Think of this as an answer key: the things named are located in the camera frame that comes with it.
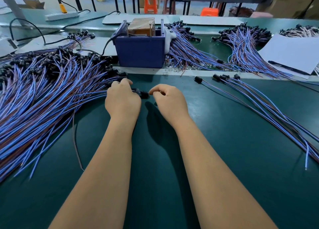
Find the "forearm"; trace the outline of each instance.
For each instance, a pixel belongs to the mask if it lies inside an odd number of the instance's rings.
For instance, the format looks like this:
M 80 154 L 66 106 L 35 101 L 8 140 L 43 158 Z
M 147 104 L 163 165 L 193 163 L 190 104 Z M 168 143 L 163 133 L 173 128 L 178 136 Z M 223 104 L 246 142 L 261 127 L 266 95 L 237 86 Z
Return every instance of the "forearm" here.
M 191 119 L 175 130 L 202 229 L 277 228 Z
M 111 119 L 89 165 L 49 229 L 122 228 L 135 121 Z

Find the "plastic stool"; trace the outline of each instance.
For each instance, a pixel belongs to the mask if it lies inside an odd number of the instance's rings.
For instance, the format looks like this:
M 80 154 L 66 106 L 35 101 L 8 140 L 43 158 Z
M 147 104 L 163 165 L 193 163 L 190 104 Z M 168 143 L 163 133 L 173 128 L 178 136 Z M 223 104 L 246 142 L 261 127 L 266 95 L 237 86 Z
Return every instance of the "plastic stool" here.
M 218 16 L 218 9 L 204 7 L 200 13 L 200 16 Z
M 163 15 L 169 14 L 169 7 L 167 7 L 167 4 L 170 0 L 164 0 L 164 6 L 163 6 Z M 175 1 L 172 1 L 172 13 L 173 15 L 176 15 L 176 10 L 175 10 Z
M 251 18 L 258 18 L 258 17 L 264 17 L 264 18 L 273 18 L 273 15 L 267 12 L 258 12 L 255 11 L 251 14 Z
M 144 2 L 144 14 L 149 14 L 149 11 L 153 11 L 157 14 L 156 0 L 145 0 Z

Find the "yellow handle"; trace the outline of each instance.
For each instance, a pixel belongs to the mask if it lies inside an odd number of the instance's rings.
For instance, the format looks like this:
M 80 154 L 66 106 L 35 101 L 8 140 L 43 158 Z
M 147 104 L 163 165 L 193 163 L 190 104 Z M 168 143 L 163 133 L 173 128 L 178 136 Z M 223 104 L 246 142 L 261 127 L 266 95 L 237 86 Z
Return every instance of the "yellow handle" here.
M 61 9 L 62 13 L 67 13 L 64 5 L 60 4 L 60 9 Z

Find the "blue bin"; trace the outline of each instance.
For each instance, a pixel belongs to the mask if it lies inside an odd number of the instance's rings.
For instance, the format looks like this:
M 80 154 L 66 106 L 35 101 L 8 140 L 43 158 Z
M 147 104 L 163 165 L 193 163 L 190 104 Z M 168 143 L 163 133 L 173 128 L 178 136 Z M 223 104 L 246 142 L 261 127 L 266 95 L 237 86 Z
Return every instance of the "blue bin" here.
M 155 36 L 128 36 L 126 21 L 113 33 L 119 64 L 122 67 L 162 68 L 165 61 L 164 20 Z

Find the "hand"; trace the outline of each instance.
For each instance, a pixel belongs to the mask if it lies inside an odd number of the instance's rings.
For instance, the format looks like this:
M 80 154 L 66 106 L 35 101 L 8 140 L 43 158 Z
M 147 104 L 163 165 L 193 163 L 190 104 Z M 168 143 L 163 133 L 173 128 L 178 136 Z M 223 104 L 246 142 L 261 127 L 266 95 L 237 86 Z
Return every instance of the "hand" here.
M 178 88 L 158 84 L 149 91 L 149 94 L 154 96 L 162 116 L 174 129 L 185 119 L 190 118 L 185 97 Z
M 136 122 L 142 101 L 137 93 L 132 92 L 132 84 L 131 80 L 124 78 L 120 83 L 114 81 L 107 90 L 105 109 L 111 118 L 125 118 Z

